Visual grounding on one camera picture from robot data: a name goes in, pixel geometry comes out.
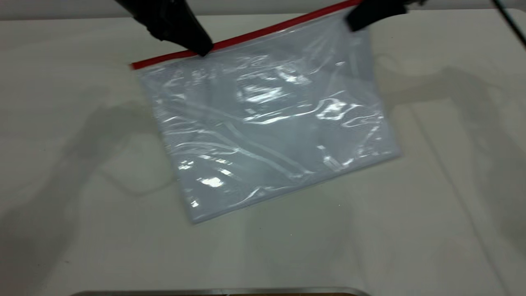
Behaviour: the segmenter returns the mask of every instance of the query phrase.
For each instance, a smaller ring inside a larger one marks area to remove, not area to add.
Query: red zip lock strip
[[[345,9],[351,6],[358,5],[361,1],[362,0],[347,0],[347,1],[340,2],[337,4],[331,5],[331,6],[327,6],[320,10],[317,10],[317,11],[314,11],[314,12],[311,12],[311,13],[308,13],[302,16],[298,16],[296,18],[289,19],[288,21],[284,21],[282,23],[279,23],[279,24],[276,24],[270,27],[266,27],[266,28],[259,29],[254,32],[250,32],[244,35],[240,35],[234,38],[220,41],[214,44],[214,48],[212,48],[212,51],[221,50],[223,48],[226,48],[232,45],[243,43],[243,42],[246,42],[252,39],[256,39],[256,38],[259,38],[259,37],[262,37],[262,36],[277,32],[277,31],[281,31],[283,29],[290,28],[295,25],[299,25],[307,21],[311,21],[315,18],[319,18],[321,16],[331,14],[333,12],[336,12],[336,11],[339,11],[339,10],[342,10],[342,9]],[[175,60],[177,58],[183,58],[183,57],[191,57],[195,55],[197,54],[191,51],[170,53],[170,54],[165,54],[165,55],[160,55],[157,57],[149,58],[144,61],[132,63],[131,67],[133,70],[138,70],[138,69],[150,67],[150,66],[153,66],[155,64],[162,63],[165,61]]]

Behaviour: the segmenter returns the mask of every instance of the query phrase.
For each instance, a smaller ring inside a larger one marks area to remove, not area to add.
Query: clear plastic bag
[[[193,222],[399,155],[347,12],[137,70]]]

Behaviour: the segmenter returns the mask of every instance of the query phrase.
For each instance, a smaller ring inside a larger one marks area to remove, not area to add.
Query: table surface
[[[200,20],[219,41],[294,16]],[[127,66],[179,48],[129,18],[0,22],[0,294],[524,295],[524,49],[490,10],[370,32],[403,156],[192,225]]]

